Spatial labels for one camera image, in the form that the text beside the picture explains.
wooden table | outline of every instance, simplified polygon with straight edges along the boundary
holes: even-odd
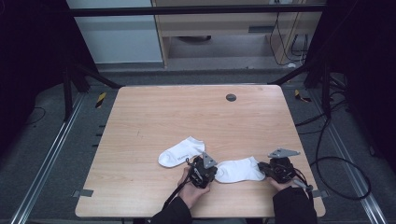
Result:
[[[229,102],[226,95],[236,96]],[[280,87],[270,85],[145,86],[121,88],[81,196],[79,217],[152,217],[181,178],[183,163],[164,168],[160,154],[193,136],[217,162],[254,156],[269,161],[279,147],[316,188]],[[274,188],[266,181],[211,184],[194,217],[273,217]],[[318,216],[325,208],[315,199]]]

black pole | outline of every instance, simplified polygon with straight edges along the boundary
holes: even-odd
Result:
[[[223,14],[223,13],[267,13],[267,12],[315,12],[323,11],[326,4],[300,5],[236,5],[236,6],[193,6],[193,7],[115,7],[78,8],[49,10],[46,13],[72,17],[143,16],[174,14]]]

tape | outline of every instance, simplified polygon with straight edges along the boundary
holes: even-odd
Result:
[[[80,196],[83,197],[91,197],[93,195],[92,189],[82,189],[82,190],[75,190],[72,194],[72,197],[79,198]]]
[[[106,93],[105,92],[100,93],[99,98],[96,101],[95,108],[100,108],[101,107],[103,101],[105,100],[105,97],[106,97]]]
[[[301,101],[304,101],[304,102],[311,102],[311,98],[303,98],[303,97],[301,97],[300,92],[297,91],[297,90],[294,91],[294,97],[297,100],[301,100]]]

metal bracket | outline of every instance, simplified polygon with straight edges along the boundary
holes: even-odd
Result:
[[[215,165],[217,165],[218,163],[213,160],[209,155],[207,155],[206,152],[202,152],[202,157],[204,158],[204,167],[206,169],[209,169],[210,167],[213,167]]]
[[[288,150],[285,148],[278,148],[274,152],[268,154],[268,157],[280,159],[280,158],[285,158],[285,157],[289,157],[289,156],[297,156],[297,155],[300,155],[299,151],[292,151],[292,150]]]

black cable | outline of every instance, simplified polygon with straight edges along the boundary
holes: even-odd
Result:
[[[358,167],[357,165],[355,165],[353,162],[347,161],[347,160],[342,159],[342,158],[339,158],[339,157],[323,157],[323,158],[319,158],[319,157],[318,157],[318,152],[319,152],[319,148],[320,148],[320,143],[321,143],[321,140],[322,140],[324,131],[325,131],[326,127],[330,124],[330,121],[331,121],[331,119],[326,118],[325,124],[323,125],[323,128],[322,128],[322,130],[321,130],[321,132],[320,132],[320,136],[319,136],[319,139],[318,139],[318,144],[317,144],[317,148],[316,148],[315,160],[314,160],[312,163],[310,163],[310,166],[312,166],[312,165],[314,165],[314,164],[317,165],[317,172],[318,172],[318,176],[319,176],[320,180],[323,182],[323,184],[324,184],[327,188],[329,188],[329,190],[331,190],[331,191],[334,192],[335,194],[337,194],[337,195],[339,195],[339,196],[341,196],[341,197],[343,197],[343,198],[345,198],[345,199],[349,199],[349,200],[353,200],[353,201],[357,201],[357,200],[364,199],[364,198],[366,198],[368,195],[370,195],[372,187],[371,187],[370,179],[367,177],[367,175],[363,172],[363,170],[362,170],[361,168],[359,168],[359,167]],[[362,195],[362,196],[359,196],[359,197],[352,197],[352,196],[345,195],[345,194],[343,194],[343,193],[341,193],[341,192],[335,190],[334,188],[332,188],[332,187],[324,180],[324,178],[323,178],[323,176],[322,176],[322,174],[321,174],[321,172],[320,172],[320,169],[319,169],[319,161],[329,160],[329,159],[345,161],[345,162],[347,162],[348,164],[354,166],[356,169],[358,169],[358,170],[361,172],[362,176],[364,177],[364,180],[366,181],[367,188],[368,188],[368,189],[367,189],[367,192],[366,192],[364,195]]]
[[[43,111],[43,114],[41,115],[41,117],[39,119],[29,122],[29,123],[25,123],[25,125],[35,124],[35,123],[39,122],[40,120],[42,120],[46,116],[47,111],[43,107],[35,107],[35,109],[41,109]]]
[[[347,102],[346,100],[343,100],[343,101],[341,101],[341,102],[339,102],[339,103],[333,105],[332,108],[331,108],[332,112],[335,111],[339,105],[345,104],[346,102]],[[306,120],[304,120],[304,121],[302,121],[302,122],[300,122],[300,123],[296,123],[296,124],[295,124],[295,127],[299,127],[299,126],[306,125],[306,124],[308,124],[308,123],[311,123],[311,122],[313,122],[313,121],[315,121],[315,120],[320,119],[321,117],[323,117],[323,116],[325,116],[325,115],[326,115],[325,113],[321,113],[321,114],[319,114],[319,115],[314,116],[313,118],[306,119]]]
[[[332,187],[330,187],[329,184],[327,184],[325,181],[323,181],[323,179],[321,179],[321,181],[323,182],[324,185],[327,186],[327,188],[329,188],[331,191],[333,191],[334,193],[338,194],[339,196],[341,196],[341,197],[343,197],[343,198],[347,198],[347,199],[349,199],[349,200],[354,200],[354,201],[361,200],[361,199],[364,199],[364,198],[366,198],[367,196],[369,196],[369,194],[370,194],[371,191],[372,191],[371,181],[370,181],[370,178],[363,172],[363,170],[362,170],[359,166],[357,166],[357,165],[354,164],[353,162],[348,161],[348,160],[345,160],[345,159],[343,159],[343,158],[340,158],[340,157],[331,157],[331,156],[318,158],[317,161],[313,161],[313,162],[310,163],[309,165],[310,165],[310,166],[313,166],[314,164],[316,164],[317,167],[318,167],[318,162],[319,162],[319,161],[325,161],[325,160],[339,160],[339,161],[344,161],[344,162],[348,163],[349,165],[352,165],[352,166],[353,166],[355,169],[357,169],[357,170],[361,173],[361,175],[363,176],[363,178],[364,178],[364,180],[365,180],[365,182],[366,182],[366,184],[367,184],[367,192],[366,192],[364,195],[360,196],[360,197],[351,197],[351,196],[347,196],[347,195],[342,194],[342,193],[340,193],[339,191],[333,189]]]
[[[192,173],[192,169],[190,168],[189,172],[187,173],[186,178],[183,180],[183,182],[181,184],[179,184],[177,186],[177,188],[172,192],[171,196],[169,196],[168,199],[166,199],[165,203],[163,204],[163,209],[165,209],[170,202],[172,202],[172,200],[175,198],[175,196],[178,194],[178,192],[183,189],[183,187],[189,182],[189,177],[191,176]]]
[[[272,36],[273,36],[273,33],[274,33],[276,27],[277,27],[277,32],[279,33],[280,42],[281,42],[281,44],[282,44],[283,53],[285,54],[286,58],[288,58],[288,59],[290,60],[288,63],[279,63],[279,62],[275,59],[277,65],[287,65],[287,64],[289,64],[289,63],[296,63],[296,62],[298,62],[298,60],[290,59],[289,56],[288,56],[288,54],[286,53],[285,44],[283,43],[282,35],[280,34],[280,30],[279,30],[279,12],[276,13],[276,20],[275,20],[274,29],[273,29],[272,33],[270,34],[270,48],[271,48],[271,51],[272,51],[273,54],[274,54],[274,57],[275,57],[275,52],[274,52],[274,49],[272,48]]]

